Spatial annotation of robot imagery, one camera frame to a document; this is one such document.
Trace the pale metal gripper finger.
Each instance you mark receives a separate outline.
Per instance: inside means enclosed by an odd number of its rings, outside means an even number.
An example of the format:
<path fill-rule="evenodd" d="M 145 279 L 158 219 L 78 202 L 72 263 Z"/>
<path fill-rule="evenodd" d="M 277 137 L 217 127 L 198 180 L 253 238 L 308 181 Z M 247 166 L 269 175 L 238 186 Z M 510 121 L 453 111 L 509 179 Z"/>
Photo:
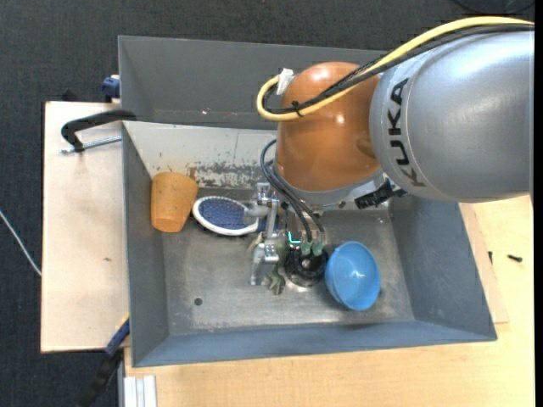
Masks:
<path fill-rule="evenodd" d="M 251 286 L 269 286 L 272 269 L 279 262 L 276 244 L 259 243 L 251 251 L 249 284 Z"/>
<path fill-rule="evenodd" d="M 277 218 L 279 199 L 276 189 L 268 182 L 259 182 L 256 185 L 255 216 L 259 219 Z"/>

